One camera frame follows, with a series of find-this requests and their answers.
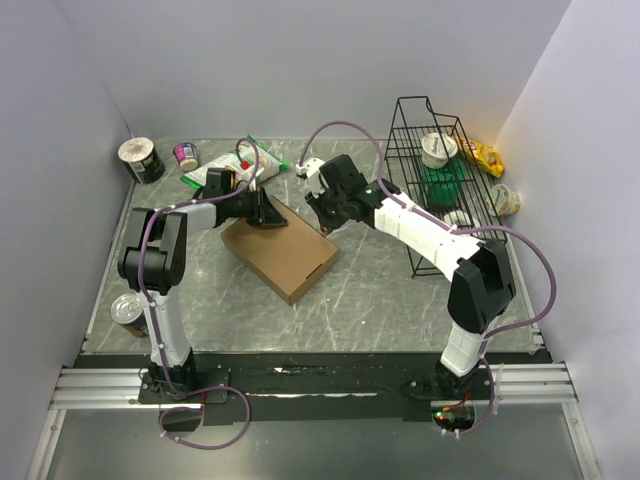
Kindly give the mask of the brown cardboard express box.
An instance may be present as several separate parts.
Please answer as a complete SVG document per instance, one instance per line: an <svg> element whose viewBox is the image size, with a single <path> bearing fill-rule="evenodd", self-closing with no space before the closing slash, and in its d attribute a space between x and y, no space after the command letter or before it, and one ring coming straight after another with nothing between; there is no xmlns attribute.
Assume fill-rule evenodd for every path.
<svg viewBox="0 0 640 480"><path fill-rule="evenodd" d="M299 301L338 259L338 248L276 198L285 226L258 228L241 219L221 233L225 247L287 304Z"/></svg>

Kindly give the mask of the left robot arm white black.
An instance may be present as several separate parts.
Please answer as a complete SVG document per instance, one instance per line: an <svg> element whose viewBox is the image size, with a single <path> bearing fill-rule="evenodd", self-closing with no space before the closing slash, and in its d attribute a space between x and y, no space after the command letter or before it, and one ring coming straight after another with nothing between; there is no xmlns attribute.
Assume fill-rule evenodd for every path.
<svg viewBox="0 0 640 480"><path fill-rule="evenodd" d="M143 305L151 341L150 383L174 401L188 401L198 389L177 290L186 271L188 236L229 219L262 230L288 224L266 191L251 183L231 170L210 168L205 185L191 200L159 209L135 208L129 215L118 273Z"/></svg>

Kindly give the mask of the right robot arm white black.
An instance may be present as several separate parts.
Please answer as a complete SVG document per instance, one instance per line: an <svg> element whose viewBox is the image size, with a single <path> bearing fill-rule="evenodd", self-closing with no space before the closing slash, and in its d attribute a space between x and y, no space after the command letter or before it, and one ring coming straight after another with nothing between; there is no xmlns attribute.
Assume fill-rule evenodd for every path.
<svg viewBox="0 0 640 480"><path fill-rule="evenodd" d="M449 281L452 327L435 380L444 396L461 397L471 388L487 332L516 293L505 246L427 219L396 185L384 178L368 181L348 155L311 158L295 170L307 183L305 201L322 232L329 234L350 220L363 222L404 243Z"/></svg>

